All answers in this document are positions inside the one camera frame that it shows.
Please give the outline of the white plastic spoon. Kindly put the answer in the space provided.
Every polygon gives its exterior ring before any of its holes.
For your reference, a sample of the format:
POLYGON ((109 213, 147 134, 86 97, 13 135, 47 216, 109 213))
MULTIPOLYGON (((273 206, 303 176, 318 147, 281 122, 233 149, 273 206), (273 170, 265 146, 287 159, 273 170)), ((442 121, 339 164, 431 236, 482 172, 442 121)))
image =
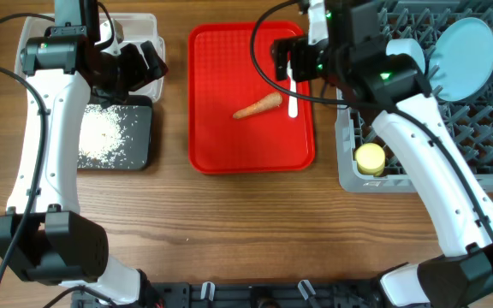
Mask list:
MULTIPOLYGON (((296 93, 297 85, 293 77, 293 69, 291 68, 290 62, 288 62, 287 74, 289 78, 289 90, 293 93, 296 93)), ((290 118, 296 118, 298 114, 299 114, 298 98, 295 96, 288 96, 288 116, 290 118)))

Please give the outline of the orange carrot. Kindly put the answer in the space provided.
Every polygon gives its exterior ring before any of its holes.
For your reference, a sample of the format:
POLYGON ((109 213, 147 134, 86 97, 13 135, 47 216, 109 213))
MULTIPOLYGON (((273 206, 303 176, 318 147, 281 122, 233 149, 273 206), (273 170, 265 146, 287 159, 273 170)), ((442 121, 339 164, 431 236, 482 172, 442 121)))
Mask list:
POLYGON ((254 116, 256 114, 263 113, 268 110, 277 108, 282 103, 282 96, 278 92, 268 94, 264 98, 260 99, 257 103, 254 103, 242 110, 238 110, 233 114, 233 118, 236 120, 254 116))

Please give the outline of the light blue bowl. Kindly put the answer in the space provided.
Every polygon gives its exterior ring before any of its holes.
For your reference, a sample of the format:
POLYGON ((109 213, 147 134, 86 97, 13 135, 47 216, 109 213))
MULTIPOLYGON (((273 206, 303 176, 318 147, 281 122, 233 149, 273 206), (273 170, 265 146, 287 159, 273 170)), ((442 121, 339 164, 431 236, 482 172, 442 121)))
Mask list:
POLYGON ((425 73, 425 54, 419 43, 413 38, 392 39, 386 46, 386 55, 409 55, 419 66, 421 72, 425 73))

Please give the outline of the yellow plastic cup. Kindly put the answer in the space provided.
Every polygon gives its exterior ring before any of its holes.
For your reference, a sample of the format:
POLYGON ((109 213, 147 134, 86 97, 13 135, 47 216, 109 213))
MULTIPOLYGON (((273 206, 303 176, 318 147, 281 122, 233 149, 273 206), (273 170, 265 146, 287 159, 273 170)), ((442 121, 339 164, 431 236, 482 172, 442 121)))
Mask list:
POLYGON ((375 143, 366 143, 360 146, 354 153, 358 171, 362 175, 379 176, 385 167, 385 152, 375 143))

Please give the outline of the large light blue plate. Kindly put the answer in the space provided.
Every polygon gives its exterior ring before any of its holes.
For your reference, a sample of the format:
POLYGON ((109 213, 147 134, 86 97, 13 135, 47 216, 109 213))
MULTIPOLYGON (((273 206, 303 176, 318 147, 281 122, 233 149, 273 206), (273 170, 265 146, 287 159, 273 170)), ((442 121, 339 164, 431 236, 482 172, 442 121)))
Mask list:
POLYGON ((493 32, 475 17, 449 26, 435 44, 427 77, 434 95, 461 101, 480 90, 493 72, 493 32))

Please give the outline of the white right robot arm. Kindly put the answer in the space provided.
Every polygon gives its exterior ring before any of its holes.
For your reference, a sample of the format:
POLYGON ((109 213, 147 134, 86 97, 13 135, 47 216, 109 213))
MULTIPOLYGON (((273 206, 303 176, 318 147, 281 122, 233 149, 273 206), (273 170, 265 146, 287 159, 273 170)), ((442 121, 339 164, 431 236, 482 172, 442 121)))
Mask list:
POLYGON ((276 41, 276 77, 321 78, 342 105, 373 113, 372 129, 397 156, 430 215, 441 255, 349 282, 340 299, 372 307, 466 307, 493 293, 493 202, 443 122, 412 56, 390 52, 373 1, 301 1, 305 36, 276 41))

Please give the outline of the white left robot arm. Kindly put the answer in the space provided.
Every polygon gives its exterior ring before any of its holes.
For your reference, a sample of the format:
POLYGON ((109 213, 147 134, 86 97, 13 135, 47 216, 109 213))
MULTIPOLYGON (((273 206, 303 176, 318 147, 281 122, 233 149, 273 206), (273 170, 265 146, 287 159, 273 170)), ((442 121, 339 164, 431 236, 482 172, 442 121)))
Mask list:
POLYGON ((104 228, 80 213, 86 106, 137 108, 151 124, 152 100, 141 89, 168 71, 151 41, 124 44, 116 22, 104 38, 99 20, 107 14, 97 1, 58 1, 44 34, 21 50, 15 78, 27 89, 27 124, 18 177, 0 216, 0 268, 112 307, 162 307, 146 274, 113 258, 104 228))

